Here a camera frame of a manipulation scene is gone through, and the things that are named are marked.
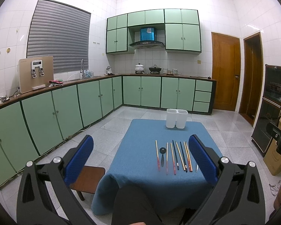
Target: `door frame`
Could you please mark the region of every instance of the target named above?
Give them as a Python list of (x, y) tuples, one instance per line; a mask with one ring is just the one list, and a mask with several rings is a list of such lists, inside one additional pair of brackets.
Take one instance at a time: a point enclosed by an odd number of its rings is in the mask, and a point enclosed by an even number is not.
[(237, 99), (238, 99), (238, 92), (239, 92), (239, 86), (240, 86), (240, 74), (241, 74), (241, 47), (240, 47), (240, 38), (235, 37), (235, 36), (231, 36), (231, 35), (226, 35), (226, 34), (221, 34), (221, 33), (217, 33), (217, 32), (211, 32), (211, 43), (212, 43), (212, 72), (213, 72), (213, 61), (214, 61), (214, 48), (213, 48), (213, 40), (214, 40), (214, 35), (220, 35), (220, 36), (224, 36), (224, 37), (228, 37), (228, 38), (234, 38), (237, 39), (238, 41), (238, 48), (239, 48), (239, 84), (238, 84), (238, 88), (237, 88), (237, 98), (236, 98), (236, 102), (235, 102), (235, 107), (234, 110), (236, 109), (237, 106)]
[[(248, 39), (251, 39), (255, 36), (259, 36), (259, 40), (260, 40), (260, 47), (261, 47), (261, 63), (262, 63), (262, 71), (261, 71), (261, 74), (262, 74), (262, 80), (263, 80), (263, 49), (262, 49), (262, 40), (261, 40), (261, 32), (257, 32), (253, 35), (250, 35), (246, 38), (244, 38), (244, 72), (246, 72), (246, 66), (248, 64), (248, 58), (246, 57), (246, 45), (247, 45), (247, 40)], [(244, 73), (244, 81), (243, 81), (243, 86), (244, 86), (244, 83), (245, 81), (248, 80), (247, 79), (247, 75)], [(254, 125), (255, 123), (255, 120), (256, 120), (256, 116), (257, 116), (257, 112), (258, 112), (258, 109), (259, 109), (259, 104), (260, 104), (260, 98), (261, 98), (261, 91), (262, 91), (262, 82), (261, 82), (261, 86), (260, 86), (260, 94), (259, 94), (259, 98), (258, 98), (258, 107), (257, 107), (257, 110), (256, 110), (256, 115), (253, 119), (253, 122), (252, 120), (247, 116), (247, 115), (243, 115), (242, 116), (244, 117), (244, 119), (246, 119), (252, 126)], [(241, 108), (241, 105), (243, 104), (243, 100), (244, 100), (244, 89), (242, 90), (242, 93), (241, 93), (241, 101), (240, 101), (240, 106), (239, 108)]]

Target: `countertop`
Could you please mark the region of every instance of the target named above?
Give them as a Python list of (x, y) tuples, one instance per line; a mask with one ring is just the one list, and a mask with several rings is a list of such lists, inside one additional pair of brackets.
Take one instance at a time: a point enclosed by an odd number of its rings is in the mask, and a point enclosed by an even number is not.
[(20, 94), (20, 96), (18, 97), (10, 97), (10, 100), (4, 103), (0, 104), (0, 109), (3, 107), (6, 107), (8, 105), (11, 105), (15, 102), (24, 100), (26, 98), (29, 98), (31, 96), (34, 95), (39, 95), (41, 93), (45, 93), (45, 92), (49, 92), (49, 91), (53, 91), (56, 89), (60, 89), (63, 87), (67, 87), (67, 86), (74, 86), (74, 85), (78, 85), (78, 84), (82, 84), (82, 83), (86, 83), (86, 82), (91, 82), (91, 81), (96, 81), (96, 80), (103, 80), (103, 79), (109, 79), (109, 78), (113, 78), (113, 77), (118, 77), (118, 76), (148, 76), (148, 77), (168, 77), (168, 78), (181, 78), (181, 79), (193, 79), (193, 80), (207, 80), (207, 81), (216, 81), (215, 79), (207, 79), (207, 78), (203, 78), (203, 77), (195, 77), (195, 76), (184, 76), (184, 75), (165, 75), (165, 74), (135, 74), (135, 73), (127, 73), (127, 74), (115, 74), (112, 76), (109, 75), (104, 75), (104, 76), (95, 76), (92, 78), (86, 78), (86, 79), (81, 79), (81, 80), (76, 80), (76, 81), (64, 81), (63, 85), (58, 85), (58, 86), (53, 86), (53, 87), (45, 87), (45, 88), (41, 88), (35, 91), (30, 91), (24, 94)]

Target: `black pants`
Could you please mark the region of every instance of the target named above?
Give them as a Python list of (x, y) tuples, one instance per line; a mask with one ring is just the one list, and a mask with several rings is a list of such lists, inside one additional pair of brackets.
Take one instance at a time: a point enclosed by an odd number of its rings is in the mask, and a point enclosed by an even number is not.
[(135, 186), (125, 186), (119, 189), (114, 201), (111, 225), (138, 222), (144, 222), (146, 225), (164, 225), (144, 192)]

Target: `gray roller shutter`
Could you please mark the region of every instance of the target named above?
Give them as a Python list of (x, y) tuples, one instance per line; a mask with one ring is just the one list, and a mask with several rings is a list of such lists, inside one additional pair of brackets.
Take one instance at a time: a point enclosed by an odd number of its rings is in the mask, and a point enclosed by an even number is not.
[(54, 73), (88, 69), (90, 13), (38, 0), (30, 26), (27, 57), (53, 56)]

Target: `blue tablecloth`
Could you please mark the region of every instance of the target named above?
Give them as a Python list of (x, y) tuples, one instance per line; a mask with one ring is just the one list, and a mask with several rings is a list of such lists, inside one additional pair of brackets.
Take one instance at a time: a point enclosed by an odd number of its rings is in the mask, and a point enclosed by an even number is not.
[[(187, 141), (196, 134), (205, 146), (211, 147), (221, 157), (219, 148), (199, 122), (186, 122), (184, 129), (168, 129), (163, 120), (134, 119), (126, 132), (114, 160), (107, 173), (100, 180), (93, 198), (91, 209), (95, 215), (104, 215), (113, 210), (115, 196), (119, 188), (125, 185), (139, 186), (153, 203), (157, 214), (165, 214), (176, 207), (184, 206), (197, 209), (211, 190), (197, 163), (191, 155), (193, 172), (183, 171), (177, 151), (180, 170), (174, 175), (170, 149), (172, 140)], [(158, 172), (156, 146), (167, 147), (169, 174), (166, 175), (166, 155), (164, 167)]]

